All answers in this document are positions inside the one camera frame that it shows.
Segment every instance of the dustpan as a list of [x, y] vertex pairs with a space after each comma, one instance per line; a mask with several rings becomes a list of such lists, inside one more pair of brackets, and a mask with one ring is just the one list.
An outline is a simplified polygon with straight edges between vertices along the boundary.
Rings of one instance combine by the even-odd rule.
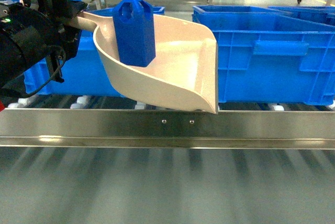
[[67, 24], [94, 32], [110, 83], [124, 96], [170, 109], [217, 113], [218, 51], [207, 27], [154, 15], [156, 57], [143, 68], [119, 61], [112, 17], [81, 12]]

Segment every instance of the hole in blue object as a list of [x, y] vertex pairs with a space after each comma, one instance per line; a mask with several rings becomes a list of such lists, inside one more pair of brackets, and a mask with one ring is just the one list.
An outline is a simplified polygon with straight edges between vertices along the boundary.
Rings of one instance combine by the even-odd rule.
[[140, 1], [140, 4], [143, 7], [144, 10], [144, 16], [146, 18], [146, 20], [151, 20], [151, 9], [150, 6], [148, 4], [146, 4], [144, 1]]
[[122, 21], [129, 21], [133, 17], [132, 3], [123, 3], [119, 10], [119, 15]]

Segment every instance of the robotic arm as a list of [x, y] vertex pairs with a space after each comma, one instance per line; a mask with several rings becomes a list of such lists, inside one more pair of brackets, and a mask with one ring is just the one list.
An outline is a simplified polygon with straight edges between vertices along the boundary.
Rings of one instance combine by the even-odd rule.
[[[59, 22], [86, 8], [70, 0], [24, 0], [24, 5], [0, 3], [0, 95], [29, 97], [50, 80], [64, 82], [61, 67], [77, 54], [81, 31]], [[46, 58], [50, 78], [31, 94], [4, 89], [34, 64]]]

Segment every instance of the metal shelf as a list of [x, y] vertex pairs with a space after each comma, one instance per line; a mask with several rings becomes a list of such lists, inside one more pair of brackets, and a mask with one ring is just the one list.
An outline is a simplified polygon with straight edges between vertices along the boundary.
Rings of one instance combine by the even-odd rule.
[[6, 109], [0, 122], [0, 146], [335, 149], [331, 111]]

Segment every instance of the crate handle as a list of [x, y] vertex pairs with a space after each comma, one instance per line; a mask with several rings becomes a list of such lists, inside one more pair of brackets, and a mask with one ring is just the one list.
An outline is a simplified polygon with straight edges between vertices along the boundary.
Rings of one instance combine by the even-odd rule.
[[294, 41], [256, 41], [254, 55], [283, 55], [303, 57], [307, 54], [309, 43]]

